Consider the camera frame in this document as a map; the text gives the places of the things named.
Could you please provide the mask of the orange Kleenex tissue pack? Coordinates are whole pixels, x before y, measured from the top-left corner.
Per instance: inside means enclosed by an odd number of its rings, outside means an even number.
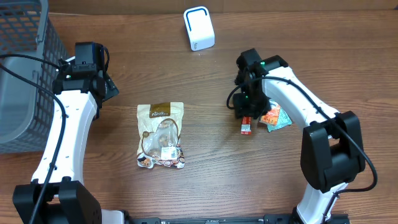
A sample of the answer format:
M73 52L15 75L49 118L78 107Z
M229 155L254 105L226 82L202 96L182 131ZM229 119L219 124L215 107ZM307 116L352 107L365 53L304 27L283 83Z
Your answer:
M271 106L271 109L260 118L260 122L271 126L276 126L279 120L280 105Z

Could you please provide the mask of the brown white snack bag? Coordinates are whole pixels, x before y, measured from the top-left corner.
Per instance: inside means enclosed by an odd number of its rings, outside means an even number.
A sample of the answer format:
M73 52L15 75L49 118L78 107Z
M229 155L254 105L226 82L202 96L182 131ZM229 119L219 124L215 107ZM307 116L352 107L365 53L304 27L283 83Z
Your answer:
M137 165L148 169L165 166L174 169L185 167L181 148L182 102L165 102L137 106L137 127L140 141Z

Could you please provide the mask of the grey plastic mesh basket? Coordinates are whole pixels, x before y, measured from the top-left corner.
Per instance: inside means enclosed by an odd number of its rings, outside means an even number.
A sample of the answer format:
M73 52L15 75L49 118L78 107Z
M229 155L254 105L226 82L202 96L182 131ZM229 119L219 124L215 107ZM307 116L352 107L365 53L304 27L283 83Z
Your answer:
M69 54L49 19L47 0L1 0L1 65L52 89L52 66ZM53 117L53 99L1 71L1 152L43 151Z

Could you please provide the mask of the teal wet wipes pack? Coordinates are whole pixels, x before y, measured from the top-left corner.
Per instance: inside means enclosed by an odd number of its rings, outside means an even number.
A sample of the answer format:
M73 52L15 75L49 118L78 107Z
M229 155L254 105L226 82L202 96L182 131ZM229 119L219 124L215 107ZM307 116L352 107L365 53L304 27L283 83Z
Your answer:
M280 105L274 100L269 100L270 106L275 106L275 105ZM288 114L285 112L285 110L280 107L280 114L279 114L279 120L277 122L276 126L271 126L267 124L267 129L269 132L282 129L286 126L290 126L292 124L292 120L288 116Z

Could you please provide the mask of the red snack stick packet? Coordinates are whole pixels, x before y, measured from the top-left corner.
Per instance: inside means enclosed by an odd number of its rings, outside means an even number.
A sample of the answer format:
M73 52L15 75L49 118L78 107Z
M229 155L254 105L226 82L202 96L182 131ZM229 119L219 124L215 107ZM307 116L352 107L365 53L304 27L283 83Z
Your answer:
M244 116L241 123L241 134L250 135L251 133L251 118Z

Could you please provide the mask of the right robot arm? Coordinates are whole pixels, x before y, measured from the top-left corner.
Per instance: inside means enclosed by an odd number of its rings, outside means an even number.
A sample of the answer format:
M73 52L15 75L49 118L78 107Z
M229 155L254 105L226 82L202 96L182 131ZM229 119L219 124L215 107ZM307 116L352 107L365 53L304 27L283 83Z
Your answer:
M337 193L365 168L358 117L340 113L305 87L289 64L275 55L262 59L255 49L236 60L236 88L227 99L236 118L258 119L278 103L302 131L300 167L308 185L291 215L267 215L267 223L349 223L333 215Z

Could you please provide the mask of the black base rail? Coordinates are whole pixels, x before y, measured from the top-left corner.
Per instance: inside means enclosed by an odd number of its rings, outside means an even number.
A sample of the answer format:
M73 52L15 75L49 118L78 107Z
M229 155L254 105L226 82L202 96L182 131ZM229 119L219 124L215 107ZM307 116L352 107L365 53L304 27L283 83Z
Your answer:
M263 217L234 217L234 218L131 218L128 217L125 223L128 224L291 224L299 223L289 214L264 215Z

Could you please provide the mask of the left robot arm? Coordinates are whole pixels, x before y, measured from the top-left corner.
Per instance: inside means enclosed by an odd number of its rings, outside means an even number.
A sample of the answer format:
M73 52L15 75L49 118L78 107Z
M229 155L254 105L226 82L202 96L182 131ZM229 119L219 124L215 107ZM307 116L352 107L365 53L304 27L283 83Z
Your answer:
M15 187L12 201L24 223L128 223L128 214L104 210L83 184L88 132L104 101L119 91L109 77L109 52L79 42L75 56L60 60L47 94L54 114L44 154L29 184Z

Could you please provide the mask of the white barcode scanner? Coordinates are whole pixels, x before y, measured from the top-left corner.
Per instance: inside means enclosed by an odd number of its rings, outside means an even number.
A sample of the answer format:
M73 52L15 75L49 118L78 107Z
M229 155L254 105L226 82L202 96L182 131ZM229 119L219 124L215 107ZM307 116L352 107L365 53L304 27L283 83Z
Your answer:
M192 51L210 48L215 44L215 32L208 9L198 6L183 13Z

